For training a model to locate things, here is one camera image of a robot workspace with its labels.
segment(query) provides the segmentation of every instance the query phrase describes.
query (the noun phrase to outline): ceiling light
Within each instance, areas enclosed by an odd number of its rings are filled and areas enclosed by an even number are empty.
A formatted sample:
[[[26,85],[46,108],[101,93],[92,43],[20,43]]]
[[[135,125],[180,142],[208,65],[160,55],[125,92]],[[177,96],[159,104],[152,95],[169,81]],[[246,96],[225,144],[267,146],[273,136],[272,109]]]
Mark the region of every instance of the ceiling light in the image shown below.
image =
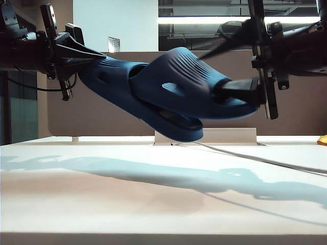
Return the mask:
[[[246,16],[221,16],[221,17],[159,17],[159,24],[178,24],[178,25],[196,25],[196,24],[223,24],[228,21],[245,21],[250,17]],[[265,17],[265,23],[315,23],[320,21],[320,17]]]

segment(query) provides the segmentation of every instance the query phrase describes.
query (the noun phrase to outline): glass window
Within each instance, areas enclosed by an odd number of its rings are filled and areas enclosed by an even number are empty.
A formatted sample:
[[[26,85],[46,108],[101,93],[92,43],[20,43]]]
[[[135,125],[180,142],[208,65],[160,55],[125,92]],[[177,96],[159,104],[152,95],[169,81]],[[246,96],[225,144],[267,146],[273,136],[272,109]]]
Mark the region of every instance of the glass window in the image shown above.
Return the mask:
[[[284,31],[318,19],[315,0],[263,3],[265,16],[268,17],[266,23],[269,18],[271,22],[281,21]],[[225,40],[224,34],[232,35],[240,28],[241,21],[249,18],[247,1],[244,0],[159,0],[158,7],[160,51],[178,46],[190,50],[211,50]],[[282,17],[293,18],[290,21]]]
[[[8,77],[36,87],[36,72],[9,71]],[[37,91],[9,83],[11,141],[22,142],[38,138]]]

